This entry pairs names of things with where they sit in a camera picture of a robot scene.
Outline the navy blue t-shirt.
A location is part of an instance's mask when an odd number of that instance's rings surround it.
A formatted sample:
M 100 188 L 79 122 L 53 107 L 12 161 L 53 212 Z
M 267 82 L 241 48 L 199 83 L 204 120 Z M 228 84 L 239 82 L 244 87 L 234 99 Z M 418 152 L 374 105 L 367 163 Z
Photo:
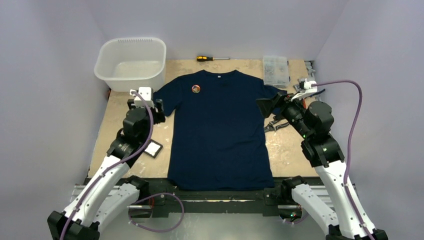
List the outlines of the navy blue t-shirt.
M 199 93 L 193 93 L 199 85 Z M 179 76 L 157 90 L 166 116 L 173 116 L 167 179 L 191 191 L 261 190 L 274 179 L 266 147 L 264 117 L 256 99 L 279 90 L 237 70 L 201 70 Z

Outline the round orange brooch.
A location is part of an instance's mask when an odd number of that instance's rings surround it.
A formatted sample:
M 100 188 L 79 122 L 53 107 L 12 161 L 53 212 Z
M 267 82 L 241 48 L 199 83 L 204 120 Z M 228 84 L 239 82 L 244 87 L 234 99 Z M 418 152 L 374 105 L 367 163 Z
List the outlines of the round orange brooch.
M 193 86 L 191 87 L 191 91 L 192 91 L 194 94 L 198 94 L 198 93 L 201 91 L 201 87 L 200 87 L 199 85 L 195 84 L 195 85 L 193 85 Z

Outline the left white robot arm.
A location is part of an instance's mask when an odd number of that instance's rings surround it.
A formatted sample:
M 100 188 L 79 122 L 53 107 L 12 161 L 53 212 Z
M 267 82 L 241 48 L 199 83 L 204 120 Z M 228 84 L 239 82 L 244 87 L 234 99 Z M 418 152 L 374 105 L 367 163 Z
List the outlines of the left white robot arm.
M 97 240 L 106 226 L 132 203 L 142 205 L 149 199 L 149 183 L 135 175 L 111 194 L 118 181 L 150 143 L 153 124 L 165 122 L 161 100 L 129 99 L 123 127 L 116 133 L 102 164 L 80 194 L 61 212 L 47 218 L 54 240 Z

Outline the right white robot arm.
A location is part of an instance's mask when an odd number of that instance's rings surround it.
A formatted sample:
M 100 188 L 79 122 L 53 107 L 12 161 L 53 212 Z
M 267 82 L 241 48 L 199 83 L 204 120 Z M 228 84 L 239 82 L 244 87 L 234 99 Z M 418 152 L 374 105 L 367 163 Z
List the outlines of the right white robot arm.
M 282 200 L 295 202 L 306 210 L 327 240 L 387 240 L 387 233 L 376 228 L 362 207 L 340 145 L 330 133 L 334 123 L 332 108 L 322 101 L 304 107 L 292 94 L 281 93 L 271 99 L 259 98 L 256 104 L 264 117 L 278 109 L 276 118 L 287 120 L 301 135 L 302 153 L 324 184 L 333 207 L 314 195 L 301 176 L 282 181 Z

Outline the brooch in black box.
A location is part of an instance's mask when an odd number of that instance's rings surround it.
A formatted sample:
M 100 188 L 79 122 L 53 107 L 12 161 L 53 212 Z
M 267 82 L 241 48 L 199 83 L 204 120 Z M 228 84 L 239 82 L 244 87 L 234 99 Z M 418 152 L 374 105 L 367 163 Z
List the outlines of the brooch in black box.
M 149 141 L 149 144 L 144 149 L 144 153 L 149 157 L 155 159 L 163 149 L 163 145 L 153 139 Z

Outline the clear plastic parts box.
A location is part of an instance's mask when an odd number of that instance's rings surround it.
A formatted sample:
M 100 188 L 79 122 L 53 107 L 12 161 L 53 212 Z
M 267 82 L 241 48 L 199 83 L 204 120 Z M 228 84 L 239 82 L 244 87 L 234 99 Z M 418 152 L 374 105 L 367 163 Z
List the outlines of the clear plastic parts box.
M 289 61 L 284 56 L 265 55 L 262 58 L 265 85 L 286 88 L 290 84 Z

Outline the white plastic tub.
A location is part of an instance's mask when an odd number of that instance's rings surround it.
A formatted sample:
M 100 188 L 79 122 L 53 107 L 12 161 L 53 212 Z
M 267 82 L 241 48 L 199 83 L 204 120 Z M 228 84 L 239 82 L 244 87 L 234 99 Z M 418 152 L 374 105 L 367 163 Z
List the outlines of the white plastic tub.
M 157 91 L 165 84 L 166 56 L 167 46 L 159 38 L 114 38 L 100 48 L 93 72 L 115 92 Z

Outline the yellow black screwdriver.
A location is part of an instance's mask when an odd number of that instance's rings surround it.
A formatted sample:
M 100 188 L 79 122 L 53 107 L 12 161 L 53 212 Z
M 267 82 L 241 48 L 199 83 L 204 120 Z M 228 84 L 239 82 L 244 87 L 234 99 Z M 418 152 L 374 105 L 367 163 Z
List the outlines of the yellow black screwdriver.
M 216 58 L 213 56 L 205 56 L 205 55 L 198 55 L 196 56 L 196 61 L 198 62 L 211 62 L 211 61 L 218 61 L 218 60 L 230 60 L 230 58 Z

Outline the black handled pliers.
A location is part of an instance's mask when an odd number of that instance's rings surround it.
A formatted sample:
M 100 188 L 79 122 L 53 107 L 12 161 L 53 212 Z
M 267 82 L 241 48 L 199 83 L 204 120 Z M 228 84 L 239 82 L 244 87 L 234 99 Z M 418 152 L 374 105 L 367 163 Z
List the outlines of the black handled pliers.
M 273 116 L 272 120 L 263 128 L 265 133 L 276 132 L 280 129 L 288 127 L 290 123 L 285 118 L 279 118 L 276 115 Z

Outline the blue handled pliers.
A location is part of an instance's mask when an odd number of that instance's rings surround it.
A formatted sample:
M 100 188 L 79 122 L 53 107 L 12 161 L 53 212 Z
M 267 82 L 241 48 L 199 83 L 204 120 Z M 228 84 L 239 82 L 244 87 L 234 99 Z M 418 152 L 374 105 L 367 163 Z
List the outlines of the blue handled pliers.
M 321 95 L 322 93 L 324 93 L 325 91 L 326 91 L 326 89 L 324 88 L 324 89 L 322 89 L 322 90 L 319 90 L 318 92 L 315 92 L 314 94 L 310 95 L 309 97 L 310 97 L 310 98 L 313 98 L 313 99 L 319 98 L 319 97 L 320 97 L 320 95 Z

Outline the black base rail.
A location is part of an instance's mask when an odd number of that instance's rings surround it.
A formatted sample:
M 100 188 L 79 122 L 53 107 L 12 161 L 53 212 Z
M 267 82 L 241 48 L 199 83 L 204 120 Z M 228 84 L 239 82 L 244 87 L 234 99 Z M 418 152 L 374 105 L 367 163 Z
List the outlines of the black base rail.
M 190 191 L 182 190 L 165 178 L 128 177 L 118 180 L 111 194 L 124 184 L 136 184 L 136 200 L 154 195 L 152 200 L 145 200 L 133 206 L 138 216 L 142 211 L 152 210 L 152 217 L 166 218 L 170 213 L 196 214 L 260 214 L 274 217 L 288 214 L 290 210 L 298 211 L 300 206 L 284 198 L 281 184 L 285 177 L 275 177 L 273 188 L 263 190 L 233 191 Z

